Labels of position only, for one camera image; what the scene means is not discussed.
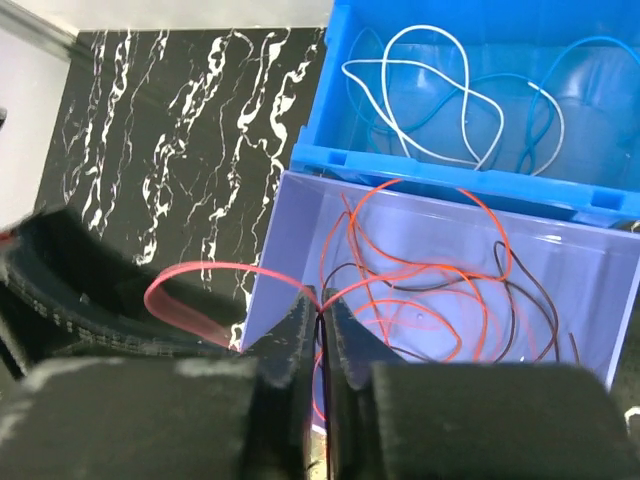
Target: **white wall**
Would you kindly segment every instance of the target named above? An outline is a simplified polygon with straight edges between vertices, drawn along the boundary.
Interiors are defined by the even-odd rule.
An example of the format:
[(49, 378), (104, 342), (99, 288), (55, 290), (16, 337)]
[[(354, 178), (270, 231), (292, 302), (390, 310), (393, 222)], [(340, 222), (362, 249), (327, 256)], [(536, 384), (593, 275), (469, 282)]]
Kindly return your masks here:
[(33, 210), (68, 70), (0, 29), (0, 229)]
[(100, 29), (201, 29), (325, 26), (333, 0), (13, 0), (77, 32)]

